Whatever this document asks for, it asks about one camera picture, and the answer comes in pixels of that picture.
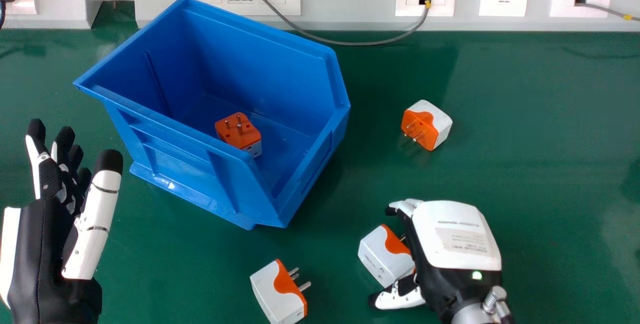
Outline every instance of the metal bolt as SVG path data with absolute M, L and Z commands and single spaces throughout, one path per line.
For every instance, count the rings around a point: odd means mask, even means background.
M 496 309 L 496 302 L 503 301 L 507 298 L 507 290 L 505 290 L 501 286 L 494 286 L 491 288 L 489 295 L 484 299 L 484 303 L 482 303 L 482 310 L 484 310 L 487 314 L 493 314 Z

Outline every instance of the metal pin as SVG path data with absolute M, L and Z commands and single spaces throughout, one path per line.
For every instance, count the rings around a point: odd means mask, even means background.
M 311 281 L 307 281 L 306 283 L 300 285 L 298 288 L 298 290 L 300 291 L 304 291 L 307 290 L 309 287 L 311 286 Z

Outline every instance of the black and white robotic hand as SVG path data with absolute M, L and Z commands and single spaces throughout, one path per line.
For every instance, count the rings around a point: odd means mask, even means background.
M 103 290 L 93 278 L 121 186 L 122 155 L 103 151 L 91 172 L 78 169 L 83 151 L 69 127 L 51 151 L 45 126 L 29 123 L 25 143 L 36 200 L 5 208 L 0 295 L 16 323 L 94 324 Z
M 445 324 L 515 323 L 502 285 L 502 259 L 484 215 L 455 201 L 391 203 L 405 227 L 415 274 L 369 297 L 380 310 L 426 304 Z

